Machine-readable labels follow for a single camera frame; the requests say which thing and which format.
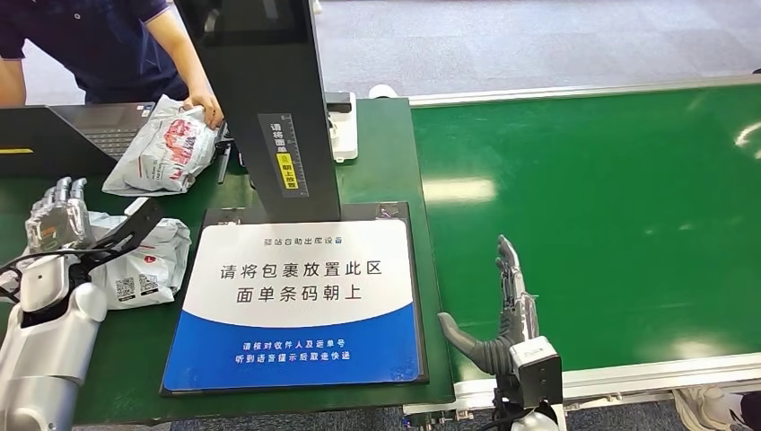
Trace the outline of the person's left hand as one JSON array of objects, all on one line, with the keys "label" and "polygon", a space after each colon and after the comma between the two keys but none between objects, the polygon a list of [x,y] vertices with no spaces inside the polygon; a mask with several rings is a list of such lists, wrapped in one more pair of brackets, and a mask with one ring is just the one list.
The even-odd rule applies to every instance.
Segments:
[{"label": "person's left hand", "polygon": [[183,101],[183,108],[191,110],[201,107],[204,113],[206,125],[211,129],[218,129],[224,120],[223,110],[210,90],[193,91]]}]

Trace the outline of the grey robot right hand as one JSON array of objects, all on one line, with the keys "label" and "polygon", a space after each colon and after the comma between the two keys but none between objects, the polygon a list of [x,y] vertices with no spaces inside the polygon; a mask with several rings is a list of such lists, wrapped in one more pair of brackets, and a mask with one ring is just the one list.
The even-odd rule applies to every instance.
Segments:
[{"label": "grey robot right hand", "polygon": [[512,243],[497,237],[495,265],[500,272],[502,309],[495,338],[478,340],[461,330],[447,312],[437,314],[444,337],[480,371],[490,375],[514,374],[510,348],[538,335],[534,296],[526,286],[520,258]]}]

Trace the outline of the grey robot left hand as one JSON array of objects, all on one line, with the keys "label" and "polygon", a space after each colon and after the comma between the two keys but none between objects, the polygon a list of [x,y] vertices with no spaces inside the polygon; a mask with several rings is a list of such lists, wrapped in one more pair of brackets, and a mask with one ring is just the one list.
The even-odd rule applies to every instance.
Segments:
[{"label": "grey robot left hand", "polygon": [[24,224],[29,252],[81,249],[94,242],[84,201],[86,184],[85,178],[61,178],[32,205]]}]

